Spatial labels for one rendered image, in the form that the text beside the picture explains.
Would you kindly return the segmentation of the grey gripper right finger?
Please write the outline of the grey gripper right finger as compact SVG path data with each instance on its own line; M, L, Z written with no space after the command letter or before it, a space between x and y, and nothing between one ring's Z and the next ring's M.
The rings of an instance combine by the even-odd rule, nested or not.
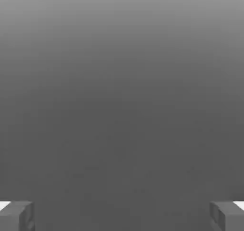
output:
M213 231L244 231L244 201L211 201L209 211Z

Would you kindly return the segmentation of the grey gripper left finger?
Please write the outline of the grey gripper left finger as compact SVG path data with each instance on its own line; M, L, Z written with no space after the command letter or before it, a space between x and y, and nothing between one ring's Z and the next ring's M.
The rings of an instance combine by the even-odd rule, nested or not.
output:
M0 231L35 231L34 202L0 201Z

